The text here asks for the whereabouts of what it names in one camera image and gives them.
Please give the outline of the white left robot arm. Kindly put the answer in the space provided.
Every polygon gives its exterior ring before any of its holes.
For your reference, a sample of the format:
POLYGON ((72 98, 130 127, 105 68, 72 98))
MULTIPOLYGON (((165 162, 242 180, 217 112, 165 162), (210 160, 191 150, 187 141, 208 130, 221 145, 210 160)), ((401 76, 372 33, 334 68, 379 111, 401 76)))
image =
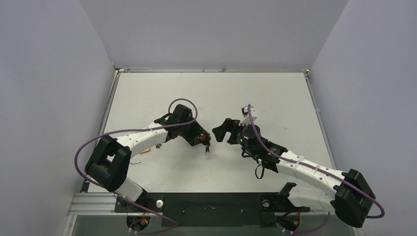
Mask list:
POLYGON ((192 111, 180 109, 156 119, 144 132, 116 138, 110 135, 101 137, 85 166, 85 172, 107 191, 125 197, 134 211, 141 211, 147 204, 147 192, 128 178, 130 159, 147 148, 177 137, 184 138, 192 147, 210 146, 210 134, 193 120, 192 111))

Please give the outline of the black headed key bunch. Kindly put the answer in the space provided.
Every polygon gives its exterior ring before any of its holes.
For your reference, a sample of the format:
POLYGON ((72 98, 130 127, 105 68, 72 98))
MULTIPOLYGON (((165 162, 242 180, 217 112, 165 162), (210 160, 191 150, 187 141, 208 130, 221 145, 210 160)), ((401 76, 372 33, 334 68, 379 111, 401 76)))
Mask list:
POLYGON ((203 145, 205 147, 205 155, 210 153, 210 141, 204 141, 203 145))

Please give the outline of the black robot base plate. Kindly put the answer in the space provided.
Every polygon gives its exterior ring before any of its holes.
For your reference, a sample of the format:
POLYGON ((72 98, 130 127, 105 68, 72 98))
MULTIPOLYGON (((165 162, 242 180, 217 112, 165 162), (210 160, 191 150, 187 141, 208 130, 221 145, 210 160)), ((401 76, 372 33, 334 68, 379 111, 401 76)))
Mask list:
POLYGON ((282 194, 148 193, 143 205, 178 222, 181 227, 275 227, 289 213, 309 212, 282 194))

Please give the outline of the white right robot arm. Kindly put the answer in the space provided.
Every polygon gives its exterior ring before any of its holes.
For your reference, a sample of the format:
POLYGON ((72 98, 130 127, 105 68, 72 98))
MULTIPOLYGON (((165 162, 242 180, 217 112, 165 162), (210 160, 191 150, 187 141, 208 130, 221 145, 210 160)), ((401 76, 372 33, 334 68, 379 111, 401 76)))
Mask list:
POLYGON ((292 207, 318 208, 331 213, 355 228, 361 228, 376 199, 363 174, 327 168, 304 159, 291 150, 261 136, 258 126, 240 125, 230 118, 212 132, 218 142, 230 133, 228 144, 240 145, 244 157, 254 159, 260 166, 278 174, 289 175, 310 186, 293 187, 280 193, 278 205, 284 210, 292 207))

